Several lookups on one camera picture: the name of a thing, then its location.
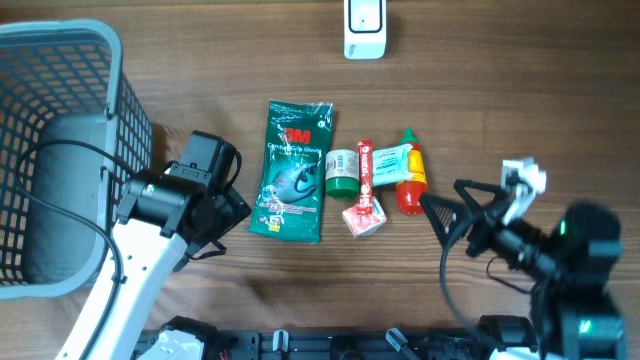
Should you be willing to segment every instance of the green cap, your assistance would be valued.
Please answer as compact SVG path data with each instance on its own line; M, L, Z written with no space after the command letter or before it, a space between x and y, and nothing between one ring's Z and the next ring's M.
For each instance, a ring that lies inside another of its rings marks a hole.
M359 194L360 182L350 177L336 177L326 181L327 195L336 199L352 199Z
M415 135L413 135L413 131L411 131L411 128L407 128L404 131L404 136L402 137L402 139L400 139L400 144L405 144L408 142L414 142L414 143L420 142L420 140L418 140L418 138L415 137Z

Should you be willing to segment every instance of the small box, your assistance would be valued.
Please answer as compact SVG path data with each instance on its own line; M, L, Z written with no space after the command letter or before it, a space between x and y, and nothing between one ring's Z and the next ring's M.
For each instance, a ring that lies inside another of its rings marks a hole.
M353 237L367 236L373 234L382 224L387 222L387 216L382 211L382 206L378 199L373 199L373 212L369 215L360 215L354 205L342 212L342 218L347 223Z

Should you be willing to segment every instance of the white device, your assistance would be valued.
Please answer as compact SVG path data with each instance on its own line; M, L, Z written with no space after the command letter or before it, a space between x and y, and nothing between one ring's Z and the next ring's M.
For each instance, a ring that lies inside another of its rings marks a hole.
M344 56L379 59L387 45L387 1L344 0Z
M131 219L126 225L116 224L113 228L113 238L122 253L124 275L127 281L118 292L112 313L89 354L89 359L129 359L131 357L162 285L187 249L187 243L177 233L171 238L166 238L160 235L159 226L135 219ZM67 342L56 357L57 360L80 358L109 297L113 272L114 262L111 260L111 251L109 251L96 284ZM164 336L176 337L176 334L165 334L160 340L164 339ZM184 355L184 353L193 357L181 358L200 359L202 357L204 347L197 340L185 340L179 335L176 339L180 342L171 342L176 349L162 345L162 341L158 342L161 348L158 352L164 353L164 358L170 358L171 354Z
M519 182L508 184L509 177L516 174ZM508 225L512 220L520 218L529 209L536 198L536 194L544 193L547 187L547 172L540 170L532 157L519 160L502 161L503 189L509 189L515 196L511 206L502 218L502 223Z

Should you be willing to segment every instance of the green led light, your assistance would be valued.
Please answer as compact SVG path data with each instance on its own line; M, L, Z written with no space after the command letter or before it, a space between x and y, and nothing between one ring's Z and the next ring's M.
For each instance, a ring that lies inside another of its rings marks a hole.
M591 330L591 320L580 321L580 334L586 334Z

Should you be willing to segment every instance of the white plug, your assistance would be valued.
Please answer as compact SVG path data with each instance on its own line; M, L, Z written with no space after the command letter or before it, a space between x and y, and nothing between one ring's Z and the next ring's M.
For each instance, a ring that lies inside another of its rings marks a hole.
M379 59L387 44L387 1L344 0L344 56Z
M517 184L509 184L512 176L518 179ZM511 206L502 217L502 223L509 223L522 217L536 198L536 194L542 194L547 187L547 172L540 170L532 157L520 160L502 161L501 187L514 195Z

